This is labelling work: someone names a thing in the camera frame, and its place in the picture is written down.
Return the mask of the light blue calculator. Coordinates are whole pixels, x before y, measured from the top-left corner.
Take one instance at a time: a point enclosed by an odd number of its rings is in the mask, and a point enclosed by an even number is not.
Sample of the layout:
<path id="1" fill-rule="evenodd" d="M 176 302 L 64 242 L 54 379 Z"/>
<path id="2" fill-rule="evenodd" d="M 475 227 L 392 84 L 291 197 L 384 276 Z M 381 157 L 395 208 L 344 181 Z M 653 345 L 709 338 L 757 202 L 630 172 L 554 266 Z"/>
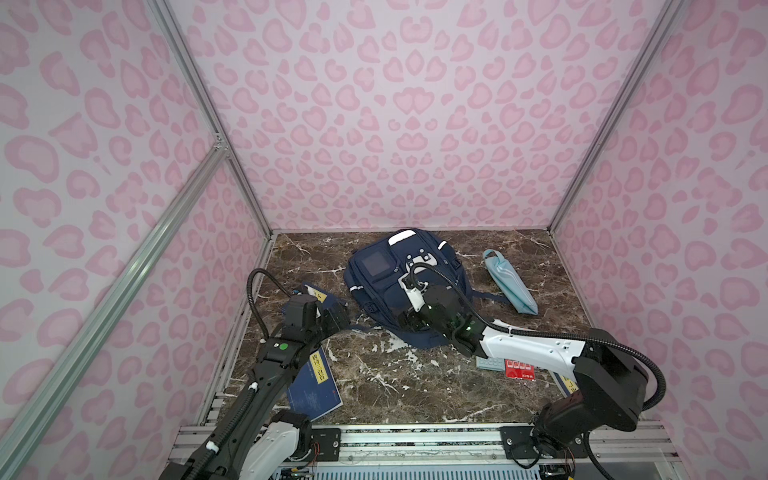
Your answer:
<path id="1" fill-rule="evenodd" d="M 500 358 L 475 358 L 475 364 L 478 369 L 504 372 L 505 360 Z"/>

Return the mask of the navy blue student backpack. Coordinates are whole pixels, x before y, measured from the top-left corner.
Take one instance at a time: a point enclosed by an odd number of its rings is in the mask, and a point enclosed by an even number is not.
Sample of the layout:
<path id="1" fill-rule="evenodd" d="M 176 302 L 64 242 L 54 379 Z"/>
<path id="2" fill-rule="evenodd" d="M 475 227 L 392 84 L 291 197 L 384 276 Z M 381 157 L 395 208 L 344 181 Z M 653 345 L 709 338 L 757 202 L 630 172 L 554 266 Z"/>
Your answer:
<path id="1" fill-rule="evenodd" d="M 415 263 L 437 267 L 471 300 L 509 302 L 503 296 L 473 289 L 453 247 L 432 232 L 404 229 L 357 250 L 349 258 L 344 272 L 351 296 L 377 324 L 415 348 L 431 349 L 447 343 L 438 332 L 407 319 L 412 305 L 403 280 Z"/>

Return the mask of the light blue pencil pouch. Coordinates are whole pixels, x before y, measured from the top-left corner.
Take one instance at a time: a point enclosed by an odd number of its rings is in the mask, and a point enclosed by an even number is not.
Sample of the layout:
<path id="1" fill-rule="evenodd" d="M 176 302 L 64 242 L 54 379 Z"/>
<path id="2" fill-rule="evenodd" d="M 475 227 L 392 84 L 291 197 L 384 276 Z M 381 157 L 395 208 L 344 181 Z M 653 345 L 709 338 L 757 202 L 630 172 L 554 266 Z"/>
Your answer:
<path id="1" fill-rule="evenodd" d="M 485 250 L 483 260 L 489 275 L 518 313 L 539 314 L 538 305 L 532 294 L 501 252 L 493 249 Z"/>

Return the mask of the aluminium frame post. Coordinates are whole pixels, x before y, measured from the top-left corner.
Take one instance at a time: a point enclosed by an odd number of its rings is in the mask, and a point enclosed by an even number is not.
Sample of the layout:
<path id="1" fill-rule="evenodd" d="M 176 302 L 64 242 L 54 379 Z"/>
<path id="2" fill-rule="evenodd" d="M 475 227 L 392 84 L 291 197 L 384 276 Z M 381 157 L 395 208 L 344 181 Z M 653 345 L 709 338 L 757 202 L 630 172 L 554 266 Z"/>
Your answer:
<path id="1" fill-rule="evenodd" d="M 169 45 L 171 55 L 179 65 L 181 72 L 189 85 L 190 92 L 200 108 L 209 129 L 217 142 L 225 150 L 227 164 L 235 177 L 237 186 L 245 198 L 246 205 L 255 217 L 261 232 L 267 239 L 271 239 L 273 230 L 269 226 L 263 209 L 257 200 L 255 191 L 247 178 L 245 168 L 230 141 L 230 136 L 222 123 L 222 118 L 216 109 L 209 88 L 207 87 L 203 75 L 192 55 L 191 48 L 189 47 L 176 18 L 171 3 L 166 0 L 148 0 L 146 4 L 155 17 L 158 27 L 162 31 L 162 34 Z"/>
<path id="2" fill-rule="evenodd" d="M 599 125 L 593 141 L 586 150 L 583 161 L 576 169 L 575 175 L 568 185 L 552 222 L 547 228 L 551 238 L 555 236 L 558 229 L 565 223 L 566 215 L 576 201 L 579 191 L 586 183 L 590 172 L 599 160 L 605 145 L 619 124 L 624 112 L 629 107 L 654 60 L 660 54 L 669 36 L 676 28 L 678 21 L 684 15 L 687 5 L 688 1 L 684 0 L 667 0 L 663 3 L 652 28 L 620 85 L 616 97 L 608 108 L 604 120 Z"/>

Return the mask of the red calculator package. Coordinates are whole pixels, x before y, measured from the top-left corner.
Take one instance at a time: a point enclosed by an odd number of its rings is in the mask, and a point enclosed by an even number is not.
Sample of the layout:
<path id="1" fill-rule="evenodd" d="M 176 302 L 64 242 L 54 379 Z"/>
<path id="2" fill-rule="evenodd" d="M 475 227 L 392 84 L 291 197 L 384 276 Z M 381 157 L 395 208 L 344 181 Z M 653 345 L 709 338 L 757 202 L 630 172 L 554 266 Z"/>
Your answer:
<path id="1" fill-rule="evenodd" d="M 504 361 L 504 373 L 507 378 L 530 380 L 536 379 L 534 367 L 515 360 L 506 359 Z"/>

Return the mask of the aluminium frame strut left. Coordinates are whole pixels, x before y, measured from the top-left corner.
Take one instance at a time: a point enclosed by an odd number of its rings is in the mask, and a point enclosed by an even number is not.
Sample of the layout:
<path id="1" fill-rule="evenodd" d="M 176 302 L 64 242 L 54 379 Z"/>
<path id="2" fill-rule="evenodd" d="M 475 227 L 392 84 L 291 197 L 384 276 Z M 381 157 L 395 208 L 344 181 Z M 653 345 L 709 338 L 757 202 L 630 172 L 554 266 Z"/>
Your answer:
<path id="1" fill-rule="evenodd" d="M 211 148 L 20 410 L 1 440 L 3 479 L 18 477 L 208 183 L 228 157 L 228 149 L 220 145 Z"/>

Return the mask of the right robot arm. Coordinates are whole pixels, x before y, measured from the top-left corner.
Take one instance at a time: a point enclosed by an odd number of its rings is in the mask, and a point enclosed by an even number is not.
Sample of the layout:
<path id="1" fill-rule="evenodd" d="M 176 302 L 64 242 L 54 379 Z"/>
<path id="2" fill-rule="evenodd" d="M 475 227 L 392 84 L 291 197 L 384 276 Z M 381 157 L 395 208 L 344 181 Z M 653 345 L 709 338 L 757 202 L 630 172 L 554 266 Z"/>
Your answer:
<path id="1" fill-rule="evenodd" d="M 462 355 L 520 361 L 576 384 L 575 392 L 535 415 L 522 444 L 537 457 L 555 457 L 600 427 L 632 432 L 641 414 L 666 394 L 658 365 L 604 330 L 552 333 L 488 320 L 448 276 L 426 263 L 416 264 L 400 283 L 411 303 L 409 317 Z"/>

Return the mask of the blue book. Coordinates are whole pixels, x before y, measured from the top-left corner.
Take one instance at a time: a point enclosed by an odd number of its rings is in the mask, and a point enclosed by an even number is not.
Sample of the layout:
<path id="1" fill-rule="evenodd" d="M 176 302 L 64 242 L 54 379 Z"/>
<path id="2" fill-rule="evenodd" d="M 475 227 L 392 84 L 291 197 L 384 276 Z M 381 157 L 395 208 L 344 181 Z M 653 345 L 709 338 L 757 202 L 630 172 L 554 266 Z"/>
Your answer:
<path id="1" fill-rule="evenodd" d="M 550 372 L 552 379 L 555 381 L 556 385 L 560 389 L 560 391 L 563 393 L 565 397 L 570 396 L 571 394 L 575 393 L 578 390 L 578 386 L 576 383 L 567 378 L 564 377 L 556 372 Z"/>
<path id="2" fill-rule="evenodd" d="M 289 328 L 332 326 L 344 329 L 349 325 L 347 302 L 307 282 L 291 292 L 281 313 L 283 324 Z"/>
<path id="3" fill-rule="evenodd" d="M 299 371 L 287 390 L 290 408 L 311 421 L 337 410 L 343 405 L 325 351 L 319 348 Z"/>

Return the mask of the aluminium frame post right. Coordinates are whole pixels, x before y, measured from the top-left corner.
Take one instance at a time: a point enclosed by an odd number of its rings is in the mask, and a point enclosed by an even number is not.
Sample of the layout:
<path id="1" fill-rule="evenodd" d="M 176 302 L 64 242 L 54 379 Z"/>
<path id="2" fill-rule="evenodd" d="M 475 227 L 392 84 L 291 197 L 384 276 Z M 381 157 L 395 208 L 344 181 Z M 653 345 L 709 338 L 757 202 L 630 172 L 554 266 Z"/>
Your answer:
<path id="1" fill-rule="evenodd" d="M 593 141 L 586 150 L 583 161 L 576 169 L 575 175 L 568 185 L 552 222 L 547 228 L 551 238 L 555 236 L 558 229 L 565 223 L 566 215 L 576 201 L 579 191 L 586 183 L 590 172 L 599 160 L 605 145 L 619 124 L 624 112 L 629 107 L 654 60 L 660 54 L 669 36 L 676 28 L 678 21 L 684 15 L 687 5 L 688 1 L 684 0 L 667 0 L 663 3 L 652 28 L 620 85 L 616 97 L 608 108 L 604 120 L 599 125 Z"/>

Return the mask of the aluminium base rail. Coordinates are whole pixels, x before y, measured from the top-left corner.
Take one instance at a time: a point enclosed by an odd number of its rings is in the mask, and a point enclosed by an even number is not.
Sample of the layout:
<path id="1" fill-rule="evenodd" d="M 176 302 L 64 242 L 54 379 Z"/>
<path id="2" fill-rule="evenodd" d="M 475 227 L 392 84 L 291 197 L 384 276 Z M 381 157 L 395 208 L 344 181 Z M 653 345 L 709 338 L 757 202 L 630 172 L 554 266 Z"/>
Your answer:
<path id="1" fill-rule="evenodd" d="M 279 424 L 258 435 L 240 468 L 219 454 L 200 479 L 685 479 L 664 427 L 600 428 L 540 453 L 515 424 Z"/>

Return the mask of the aluminium frame post left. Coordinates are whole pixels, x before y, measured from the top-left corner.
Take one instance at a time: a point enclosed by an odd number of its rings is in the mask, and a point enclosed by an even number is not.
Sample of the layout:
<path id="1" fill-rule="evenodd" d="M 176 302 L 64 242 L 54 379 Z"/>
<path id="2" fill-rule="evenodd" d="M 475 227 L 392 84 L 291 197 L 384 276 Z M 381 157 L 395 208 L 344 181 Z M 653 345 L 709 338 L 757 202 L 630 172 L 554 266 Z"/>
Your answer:
<path id="1" fill-rule="evenodd" d="M 261 232 L 267 239 L 271 239 L 273 230 L 269 226 L 263 209 L 257 200 L 255 191 L 247 178 L 245 168 L 230 141 L 230 136 L 222 123 L 222 118 L 216 109 L 209 88 L 207 87 L 203 75 L 192 55 L 191 48 L 189 47 L 176 18 L 171 3 L 166 0 L 148 0 L 146 4 L 155 17 L 158 27 L 162 31 L 162 34 L 169 45 L 171 55 L 179 65 L 181 72 L 189 85 L 190 92 L 200 108 L 209 129 L 217 142 L 225 150 L 227 164 L 235 177 L 237 186 L 245 198 L 246 205 L 255 217 Z"/>

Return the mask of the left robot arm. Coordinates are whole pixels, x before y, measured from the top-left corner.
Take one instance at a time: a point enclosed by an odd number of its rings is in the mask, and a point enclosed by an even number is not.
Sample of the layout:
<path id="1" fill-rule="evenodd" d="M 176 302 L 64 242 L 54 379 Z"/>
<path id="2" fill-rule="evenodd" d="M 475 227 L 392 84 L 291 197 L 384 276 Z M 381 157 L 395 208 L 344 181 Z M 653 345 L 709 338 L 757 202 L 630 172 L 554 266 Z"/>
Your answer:
<path id="1" fill-rule="evenodd" d="M 350 325 L 344 301 L 292 296 L 283 321 L 259 351 L 249 383 L 222 421 L 183 463 L 170 463 L 162 479 L 270 479 L 290 458 L 311 452 L 310 420 L 272 409 L 321 343 Z"/>

